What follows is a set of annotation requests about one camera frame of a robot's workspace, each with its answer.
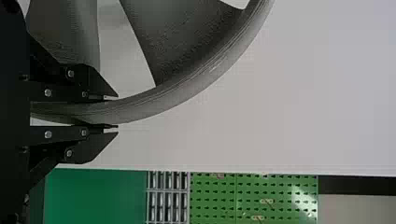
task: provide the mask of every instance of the black surface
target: black surface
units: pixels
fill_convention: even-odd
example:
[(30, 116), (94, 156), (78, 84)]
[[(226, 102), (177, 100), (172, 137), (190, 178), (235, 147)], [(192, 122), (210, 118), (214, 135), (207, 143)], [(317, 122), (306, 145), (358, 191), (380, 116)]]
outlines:
[(319, 194), (396, 196), (396, 178), (323, 175)]
[(26, 179), (24, 157), (15, 146), (29, 127), (29, 102), (19, 81), (21, 75), (29, 74), (29, 60), (24, 19), (15, 4), (0, 1), (0, 223), (21, 209)]

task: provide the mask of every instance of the fan blade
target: fan blade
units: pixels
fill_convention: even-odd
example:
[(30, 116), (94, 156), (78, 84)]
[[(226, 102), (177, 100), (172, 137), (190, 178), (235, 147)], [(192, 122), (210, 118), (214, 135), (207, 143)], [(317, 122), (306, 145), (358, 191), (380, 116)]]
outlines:
[(199, 62), (242, 10), (219, 0), (120, 0), (156, 85)]
[(97, 1), (32, 0), (26, 26), (60, 63), (85, 63), (100, 71)]

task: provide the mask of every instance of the metal grill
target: metal grill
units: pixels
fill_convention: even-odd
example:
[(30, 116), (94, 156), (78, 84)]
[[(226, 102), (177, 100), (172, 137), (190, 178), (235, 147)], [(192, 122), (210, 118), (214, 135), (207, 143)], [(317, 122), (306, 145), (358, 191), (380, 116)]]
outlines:
[(190, 223), (190, 174), (148, 172), (148, 224)]

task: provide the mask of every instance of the green panel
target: green panel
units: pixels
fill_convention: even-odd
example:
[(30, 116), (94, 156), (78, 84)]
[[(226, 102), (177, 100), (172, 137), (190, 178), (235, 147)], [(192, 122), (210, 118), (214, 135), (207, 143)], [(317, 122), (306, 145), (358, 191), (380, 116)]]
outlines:
[(146, 172), (54, 170), (47, 178), (45, 223), (144, 223), (146, 188)]
[(317, 220), (316, 176), (191, 174), (191, 224), (315, 224)]

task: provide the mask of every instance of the screw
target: screw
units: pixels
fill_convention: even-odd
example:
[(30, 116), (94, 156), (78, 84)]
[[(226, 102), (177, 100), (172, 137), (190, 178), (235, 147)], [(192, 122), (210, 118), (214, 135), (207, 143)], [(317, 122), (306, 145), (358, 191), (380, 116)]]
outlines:
[(44, 137), (47, 138), (47, 139), (51, 138), (52, 137), (52, 132), (51, 131), (46, 131), (44, 133)]
[(84, 129), (84, 130), (81, 130), (81, 135), (82, 135), (82, 136), (87, 136), (87, 130), (85, 130), (85, 129)]
[(51, 95), (52, 95), (52, 90), (46, 89), (46, 90), (44, 90), (44, 94), (45, 94), (47, 97), (51, 97)]
[(68, 77), (74, 77), (74, 71), (73, 70), (69, 70), (69, 71), (67, 71), (67, 76)]
[(67, 150), (66, 151), (66, 157), (67, 158), (70, 158), (70, 157), (72, 157), (73, 156), (73, 151), (72, 150)]
[(25, 203), (28, 203), (28, 202), (29, 202), (29, 194), (25, 194), (24, 202), (25, 202)]

